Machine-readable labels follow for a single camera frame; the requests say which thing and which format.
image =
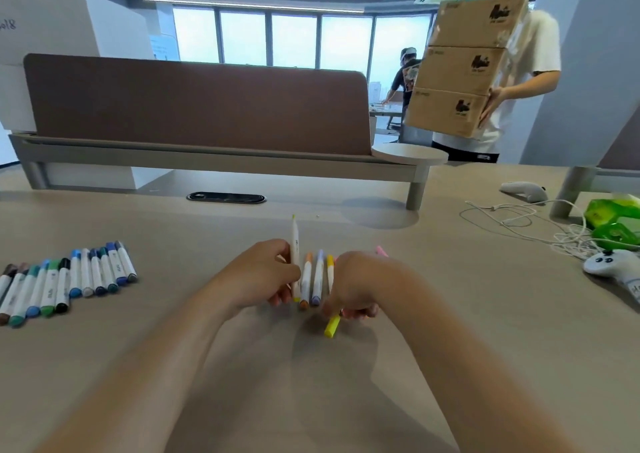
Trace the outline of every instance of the white cable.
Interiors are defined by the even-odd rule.
[[[551,202],[564,202],[569,204],[573,208],[575,208],[577,211],[580,212],[580,216],[582,217],[582,225],[577,225],[575,223],[572,223],[571,225],[563,227],[562,225],[560,225],[557,222],[554,222],[553,220],[549,220],[548,218],[543,218],[542,216],[538,215],[538,211],[536,209],[530,208],[532,206],[540,205],[543,203],[551,203]],[[584,216],[584,212],[579,207],[575,206],[571,202],[568,202],[567,200],[545,200],[544,202],[536,202],[536,203],[530,203],[530,204],[501,204],[501,205],[493,205],[491,207],[481,207],[468,200],[466,200],[465,203],[472,206],[476,210],[481,211],[487,217],[489,217],[493,222],[498,223],[500,227],[507,229],[509,232],[515,234],[516,236],[522,239],[531,240],[535,242],[543,242],[544,244],[548,244],[549,246],[551,246],[551,249],[553,251],[556,251],[557,253],[560,253],[566,256],[573,256],[574,258],[578,258],[582,261],[587,260],[592,255],[597,254],[603,250],[602,247],[596,244],[596,242],[614,242],[616,244],[619,244],[619,242],[608,240],[608,239],[592,238],[591,231],[587,228],[587,219]],[[504,220],[498,220],[493,215],[491,215],[490,212],[494,212],[500,209],[507,209],[514,212],[516,212],[516,209],[524,209],[525,211],[527,211],[527,213],[519,214],[516,217],[505,218]],[[516,228],[523,227],[522,225],[513,225],[514,222],[516,222],[517,220],[520,220],[521,218],[527,218],[529,222],[532,223],[531,217],[533,216],[537,216],[538,218],[540,218],[541,220],[544,220],[545,222],[552,223],[553,225],[558,227],[561,230],[561,232],[554,234],[554,240],[547,240],[547,239],[539,239],[537,237],[532,237],[529,235],[524,235],[514,230],[514,227]]]

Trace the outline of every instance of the black shorts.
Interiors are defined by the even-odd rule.
[[[449,153],[449,161],[473,161],[476,163],[497,163],[500,154],[496,153],[474,153],[472,151],[462,151],[461,149],[450,148],[444,144],[431,142],[431,147],[441,149]]]

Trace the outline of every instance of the person in black shirt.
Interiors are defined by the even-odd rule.
[[[413,47],[403,48],[402,52],[400,52],[400,65],[402,66],[400,70],[396,73],[396,77],[394,78],[393,83],[391,84],[391,89],[387,94],[387,98],[382,101],[382,104],[388,104],[391,100],[391,97],[394,96],[396,91],[400,86],[403,87],[404,93],[402,95],[402,119],[404,121],[404,114],[406,113],[406,108],[409,105],[409,101],[411,100],[411,94],[413,91],[413,85],[415,84],[415,79],[418,77],[418,70],[420,69],[421,58],[416,58],[416,50]]]

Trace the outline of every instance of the person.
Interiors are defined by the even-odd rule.
[[[116,362],[37,453],[164,451],[220,326],[265,300],[291,301],[300,268],[290,262],[281,239],[237,256]],[[577,452],[416,272],[382,256],[341,255],[324,315],[373,315],[377,305],[411,348],[462,453]]]
[[[418,77],[418,70],[420,70],[421,58],[417,58],[417,52],[413,47],[403,48],[400,52],[400,70],[397,71],[394,81],[391,84],[387,97],[382,104],[388,104],[400,86],[403,87],[402,94],[402,121],[404,122],[404,116],[406,109],[409,107],[411,101],[411,94],[413,93],[413,85],[415,85],[415,79]]]
[[[549,13],[530,12],[525,20],[520,43],[522,56],[508,74],[508,84],[495,87],[482,112],[480,139],[434,133],[431,146],[449,153],[449,161],[496,163],[500,156],[498,141],[507,130],[517,99],[526,99],[556,89],[560,80],[560,34],[558,23]]]

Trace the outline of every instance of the ceiling light strip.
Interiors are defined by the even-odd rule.
[[[174,3],[174,4],[192,4],[196,6],[218,6],[220,8],[258,8],[261,10],[288,10],[288,11],[309,11],[321,13],[352,13],[363,14],[364,10],[347,9],[347,8],[315,8],[311,6],[279,6],[275,4],[249,4],[249,3],[226,3],[224,1],[208,1],[208,0],[142,0],[151,1],[153,3]]]

